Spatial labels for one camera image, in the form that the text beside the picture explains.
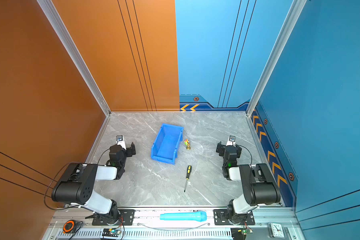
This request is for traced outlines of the black yellow screwdriver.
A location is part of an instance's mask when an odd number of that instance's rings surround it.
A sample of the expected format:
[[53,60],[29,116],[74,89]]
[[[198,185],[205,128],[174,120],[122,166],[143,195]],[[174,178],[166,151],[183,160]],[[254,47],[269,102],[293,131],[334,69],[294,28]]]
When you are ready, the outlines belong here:
[[189,181],[191,172],[192,172],[192,166],[189,165],[189,166],[187,167],[187,174],[186,174],[186,182],[185,182],[185,187],[184,187],[184,193],[186,192],[186,189],[187,189],[187,185],[188,185],[188,181]]

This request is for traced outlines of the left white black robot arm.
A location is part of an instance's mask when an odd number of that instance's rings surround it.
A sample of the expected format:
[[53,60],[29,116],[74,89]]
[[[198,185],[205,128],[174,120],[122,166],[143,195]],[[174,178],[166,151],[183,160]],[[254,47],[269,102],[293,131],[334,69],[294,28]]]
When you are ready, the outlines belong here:
[[69,163],[53,188],[51,198],[54,202],[92,212],[86,218],[93,219],[94,224],[112,226],[122,223],[117,202],[97,193],[94,185],[98,181],[119,180],[125,173],[127,158],[136,154],[136,147],[134,143],[130,147],[116,143],[109,150],[110,159],[105,165]]

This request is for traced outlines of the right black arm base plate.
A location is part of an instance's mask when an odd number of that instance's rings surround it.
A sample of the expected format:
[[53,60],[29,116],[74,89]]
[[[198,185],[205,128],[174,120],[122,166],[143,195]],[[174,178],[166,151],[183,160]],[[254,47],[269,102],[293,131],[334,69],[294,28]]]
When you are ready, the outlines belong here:
[[215,225],[217,225],[217,226],[223,226],[223,225],[254,226],[256,224],[255,218],[254,218],[252,212],[250,212],[249,214],[236,215],[231,218],[229,218],[227,209],[215,209],[215,210],[213,210],[213,213],[214,213]]

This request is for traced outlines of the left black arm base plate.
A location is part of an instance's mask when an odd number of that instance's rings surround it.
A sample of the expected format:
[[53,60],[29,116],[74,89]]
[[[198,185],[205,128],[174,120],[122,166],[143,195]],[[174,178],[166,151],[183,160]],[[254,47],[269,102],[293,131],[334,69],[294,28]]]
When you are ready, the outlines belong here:
[[134,209],[121,209],[119,210],[119,218],[117,220],[106,219],[105,217],[93,218],[93,226],[119,226],[123,223],[123,226],[132,226],[135,216]]

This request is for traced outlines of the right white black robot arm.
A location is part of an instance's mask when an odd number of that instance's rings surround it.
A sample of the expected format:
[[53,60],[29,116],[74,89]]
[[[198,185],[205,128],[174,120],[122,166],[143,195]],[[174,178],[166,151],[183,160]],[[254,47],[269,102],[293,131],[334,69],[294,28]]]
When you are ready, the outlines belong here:
[[244,224],[259,205],[272,205],[281,201],[280,189],[267,164],[239,165],[244,146],[217,144],[216,152],[223,158],[222,173],[228,181],[238,181],[242,194],[229,202],[224,218],[233,225]]

